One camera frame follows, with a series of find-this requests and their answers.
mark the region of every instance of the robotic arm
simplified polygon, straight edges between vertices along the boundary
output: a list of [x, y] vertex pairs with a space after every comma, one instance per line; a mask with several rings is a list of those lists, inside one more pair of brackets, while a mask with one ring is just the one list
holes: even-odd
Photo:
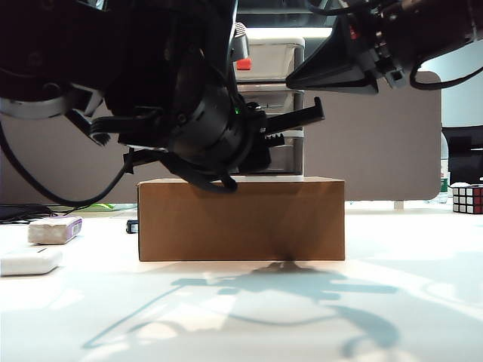
[[[479, 0], [351, 0], [334, 10], [308, 3], [340, 16], [333, 35], [288, 77], [295, 89], [376, 93], [377, 78], [402, 85], [424, 60], [482, 36]], [[236, 0], [1, 1], [0, 112], [65, 115], [98, 145], [115, 133], [130, 148], [113, 183], [85, 201], [38, 184], [0, 127], [6, 157], [43, 195], [69, 206], [96, 202], [125, 172], [154, 161], [203, 189], [235, 191], [230, 172], [266, 168], [269, 147], [283, 143], [273, 135], [324, 117], [319, 99], [274, 118], [245, 103], [232, 67], [247, 56], [236, 8]], [[449, 17], [451, 28], [440, 29]], [[90, 119], [102, 101], [113, 116]]]

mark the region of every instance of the white block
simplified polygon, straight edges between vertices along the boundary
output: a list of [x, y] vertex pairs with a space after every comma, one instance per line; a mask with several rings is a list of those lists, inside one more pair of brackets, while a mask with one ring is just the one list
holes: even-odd
[[29, 243], [65, 244], [74, 238], [82, 227], [78, 216], [46, 217], [29, 224]]
[[46, 274], [56, 268], [62, 253], [47, 247], [30, 247], [0, 256], [0, 273], [4, 275]]

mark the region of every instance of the white wall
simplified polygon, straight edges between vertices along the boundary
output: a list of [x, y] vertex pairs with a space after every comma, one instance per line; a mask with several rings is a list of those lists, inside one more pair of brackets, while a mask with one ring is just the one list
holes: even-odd
[[[442, 81], [462, 77], [483, 66], [483, 41], [430, 60], [424, 69]], [[483, 124], [483, 72], [456, 87], [442, 91], [442, 121], [447, 127]]]

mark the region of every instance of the white tabletop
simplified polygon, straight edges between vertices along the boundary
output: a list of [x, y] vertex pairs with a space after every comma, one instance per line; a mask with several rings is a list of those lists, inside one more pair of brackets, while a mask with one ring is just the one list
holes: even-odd
[[[83, 213], [49, 275], [0, 278], [0, 361], [483, 360], [483, 216], [346, 207], [345, 262], [139, 262]], [[26, 227], [0, 226], [0, 252]]]

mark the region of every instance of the brown cardboard box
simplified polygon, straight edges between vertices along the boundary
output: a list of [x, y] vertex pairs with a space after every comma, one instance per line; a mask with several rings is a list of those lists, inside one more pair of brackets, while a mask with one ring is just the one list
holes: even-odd
[[241, 177], [231, 195], [140, 183], [140, 260], [344, 260], [344, 181], [280, 178]]

